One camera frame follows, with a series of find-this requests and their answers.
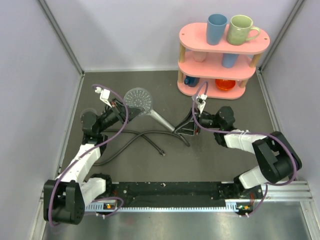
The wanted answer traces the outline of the light blue cup middle shelf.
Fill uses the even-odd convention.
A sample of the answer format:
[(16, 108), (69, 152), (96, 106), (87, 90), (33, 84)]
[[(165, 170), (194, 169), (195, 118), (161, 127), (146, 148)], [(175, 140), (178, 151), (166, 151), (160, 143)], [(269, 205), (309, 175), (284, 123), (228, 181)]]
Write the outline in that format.
[(224, 53), (222, 56), (222, 66), (228, 69), (232, 68), (235, 65), (238, 57), (239, 57), (238, 54)]

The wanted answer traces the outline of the aluminium rail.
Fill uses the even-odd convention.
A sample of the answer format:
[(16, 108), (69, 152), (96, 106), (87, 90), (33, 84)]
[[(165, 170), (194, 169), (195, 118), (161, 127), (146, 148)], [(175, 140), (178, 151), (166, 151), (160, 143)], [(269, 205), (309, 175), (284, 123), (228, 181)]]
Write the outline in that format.
[(241, 192), (226, 182), (115, 182), (91, 178), (75, 181), (48, 180), (43, 190), (46, 220), (75, 224), (84, 214), (118, 212), (234, 212), (251, 214), (264, 202), (307, 202), (309, 186), (294, 181), (285, 186), (262, 185)]

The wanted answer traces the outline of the dark blue cup bottom shelf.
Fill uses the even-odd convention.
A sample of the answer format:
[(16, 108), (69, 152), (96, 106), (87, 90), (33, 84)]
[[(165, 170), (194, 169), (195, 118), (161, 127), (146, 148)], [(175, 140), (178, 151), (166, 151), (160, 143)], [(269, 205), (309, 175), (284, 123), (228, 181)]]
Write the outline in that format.
[(183, 82), (185, 85), (191, 88), (194, 88), (198, 85), (199, 81), (200, 81), (199, 77), (186, 76)]

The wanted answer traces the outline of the pink three-tier shelf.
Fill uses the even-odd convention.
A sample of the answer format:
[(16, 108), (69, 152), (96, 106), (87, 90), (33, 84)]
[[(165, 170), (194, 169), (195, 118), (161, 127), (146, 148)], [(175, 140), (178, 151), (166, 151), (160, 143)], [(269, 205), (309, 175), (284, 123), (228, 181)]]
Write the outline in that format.
[[(214, 99), (235, 100), (240, 98), (246, 90), (248, 80), (254, 75), (256, 66), (263, 52), (270, 45), (270, 37), (262, 29), (257, 38), (242, 45), (232, 45), (222, 37), (219, 44), (210, 45), (206, 39), (207, 24), (195, 22), (185, 25), (179, 32), (179, 58), (177, 87), (181, 93), (192, 96), (196, 87), (184, 84), (186, 76), (199, 78), (199, 83), (208, 82), (207, 96)], [(193, 51), (206, 52), (203, 62), (196, 62)], [(223, 54), (238, 54), (232, 68), (222, 66)], [(235, 87), (223, 91), (216, 87), (215, 80), (234, 80)]]

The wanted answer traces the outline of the pink cup middle shelf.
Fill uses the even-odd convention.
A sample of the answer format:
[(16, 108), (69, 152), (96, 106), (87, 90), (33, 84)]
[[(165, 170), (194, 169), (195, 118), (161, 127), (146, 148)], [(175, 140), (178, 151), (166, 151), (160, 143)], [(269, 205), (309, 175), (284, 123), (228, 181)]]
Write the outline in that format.
[(192, 54), (193, 54), (193, 59), (198, 63), (202, 63), (203, 61), (206, 60), (206, 57), (207, 57), (207, 53), (203, 51), (193, 51)]

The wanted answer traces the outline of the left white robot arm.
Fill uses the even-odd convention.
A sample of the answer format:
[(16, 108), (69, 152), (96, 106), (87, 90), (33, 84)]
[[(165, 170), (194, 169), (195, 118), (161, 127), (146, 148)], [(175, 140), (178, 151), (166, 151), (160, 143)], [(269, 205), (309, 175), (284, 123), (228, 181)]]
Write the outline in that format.
[(83, 138), (79, 151), (68, 167), (43, 186), (43, 217), (53, 227), (59, 224), (77, 225), (85, 208), (96, 200), (112, 196), (111, 177), (94, 173), (85, 180), (94, 163), (102, 156), (110, 139), (102, 133), (117, 122), (123, 125), (142, 113), (142, 107), (124, 106), (117, 99), (105, 105), (102, 114), (87, 109), (80, 117)]

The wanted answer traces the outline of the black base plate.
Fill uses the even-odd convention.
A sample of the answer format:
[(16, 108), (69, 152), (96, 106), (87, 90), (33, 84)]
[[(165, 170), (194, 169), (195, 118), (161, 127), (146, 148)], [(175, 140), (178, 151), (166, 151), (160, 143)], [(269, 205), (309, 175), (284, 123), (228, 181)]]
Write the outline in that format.
[(223, 207), (237, 196), (232, 183), (217, 181), (119, 182), (109, 193), (122, 198), (125, 208)]

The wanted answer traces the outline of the grey shower head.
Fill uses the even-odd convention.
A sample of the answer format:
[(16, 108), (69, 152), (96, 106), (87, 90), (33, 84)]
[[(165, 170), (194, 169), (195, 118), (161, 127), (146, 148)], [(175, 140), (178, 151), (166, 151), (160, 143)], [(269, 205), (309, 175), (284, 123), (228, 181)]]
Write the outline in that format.
[(150, 116), (171, 133), (174, 132), (175, 127), (153, 109), (153, 97), (145, 88), (136, 87), (130, 89), (124, 95), (123, 100), (128, 107), (142, 108), (143, 112), (139, 114), (140, 116)]

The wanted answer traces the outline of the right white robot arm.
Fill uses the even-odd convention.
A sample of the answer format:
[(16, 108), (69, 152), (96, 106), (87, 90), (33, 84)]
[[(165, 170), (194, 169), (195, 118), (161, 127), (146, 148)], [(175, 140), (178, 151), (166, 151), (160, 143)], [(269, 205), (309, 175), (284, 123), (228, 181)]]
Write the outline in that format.
[(221, 107), (216, 114), (191, 109), (174, 132), (194, 136), (201, 129), (214, 129), (214, 139), (218, 145), (254, 154), (257, 166), (238, 176), (233, 181), (233, 192), (245, 198), (252, 188), (263, 185), (276, 185), (302, 168), (302, 161), (280, 131), (270, 135), (250, 134), (234, 127), (234, 111), (229, 106)]

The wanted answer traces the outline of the blue tumbler on top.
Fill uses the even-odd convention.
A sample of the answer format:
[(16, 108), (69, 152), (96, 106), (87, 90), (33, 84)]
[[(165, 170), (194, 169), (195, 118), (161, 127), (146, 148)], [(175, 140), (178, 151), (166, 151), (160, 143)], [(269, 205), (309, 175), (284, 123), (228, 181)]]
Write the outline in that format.
[(209, 45), (218, 45), (222, 39), (228, 19), (225, 15), (215, 13), (208, 17), (206, 27), (206, 41)]

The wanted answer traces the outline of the orange bowl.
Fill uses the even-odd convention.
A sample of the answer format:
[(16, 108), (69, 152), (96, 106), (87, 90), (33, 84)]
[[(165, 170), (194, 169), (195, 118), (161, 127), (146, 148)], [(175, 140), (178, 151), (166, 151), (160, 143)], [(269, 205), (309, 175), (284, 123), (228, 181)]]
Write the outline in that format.
[(227, 79), (216, 79), (215, 85), (221, 91), (230, 91), (235, 87), (236, 81)]

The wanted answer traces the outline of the green mug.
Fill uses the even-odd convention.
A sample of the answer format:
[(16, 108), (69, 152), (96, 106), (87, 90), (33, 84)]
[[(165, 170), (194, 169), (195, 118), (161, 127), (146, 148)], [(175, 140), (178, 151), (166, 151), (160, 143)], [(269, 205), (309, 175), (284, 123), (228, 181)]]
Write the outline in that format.
[(226, 40), (231, 45), (240, 46), (257, 38), (260, 33), (260, 28), (253, 26), (253, 20), (249, 16), (239, 14), (231, 18)]

